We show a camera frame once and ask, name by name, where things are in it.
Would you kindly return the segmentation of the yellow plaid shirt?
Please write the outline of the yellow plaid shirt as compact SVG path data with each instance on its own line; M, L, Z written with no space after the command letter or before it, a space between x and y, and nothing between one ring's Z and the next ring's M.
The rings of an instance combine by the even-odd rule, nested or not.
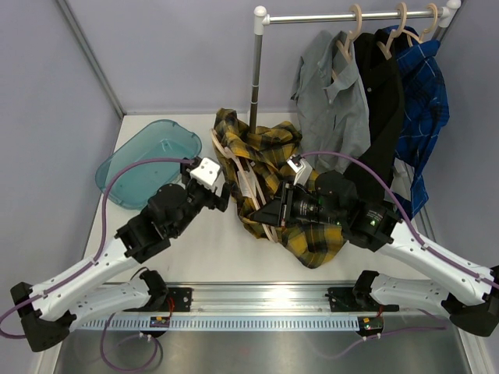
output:
M299 151L302 135L291 122L284 121L274 127L258 126L256 132L251 132L250 127L238 119L235 110L221 108L215 115L213 129L222 135L232 132L249 140L262 151L262 155L270 161L271 165L277 168L265 178L268 202L277 195L282 182L293 179L294 173L287 164L287 160ZM222 168L222 162L219 159L218 162ZM232 195L232 184L224 172L223 175L230 185ZM281 235L281 241L278 244L285 247L302 265L310 269L318 268L331 261L345 243L338 225L298 223L277 229Z

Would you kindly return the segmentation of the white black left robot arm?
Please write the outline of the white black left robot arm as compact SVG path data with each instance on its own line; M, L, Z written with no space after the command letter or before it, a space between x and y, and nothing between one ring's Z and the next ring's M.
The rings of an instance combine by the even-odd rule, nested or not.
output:
M226 211L229 184L221 194L196 179L186 186L163 185L141 212L117 230L96 256L80 260L62 273L11 289L27 342L34 352L54 347L84 323L127 309L157 311L168 299L165 282L152 271L121 287L96 289L167 249L203 208Z

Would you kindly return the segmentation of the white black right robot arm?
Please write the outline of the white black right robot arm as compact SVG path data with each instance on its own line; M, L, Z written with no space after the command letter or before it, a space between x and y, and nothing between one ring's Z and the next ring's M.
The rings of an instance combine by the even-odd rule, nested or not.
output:
M351 244L389 256L426 280L404 280L364 270L345 300L369 312L422 309L447 317L467 333L489 337L498 325L498 268L452 254L418 234L386 206L358 197L356 186L336 171L320 175L315 192L284 182L280 192L250 215L273 227L339 224Z

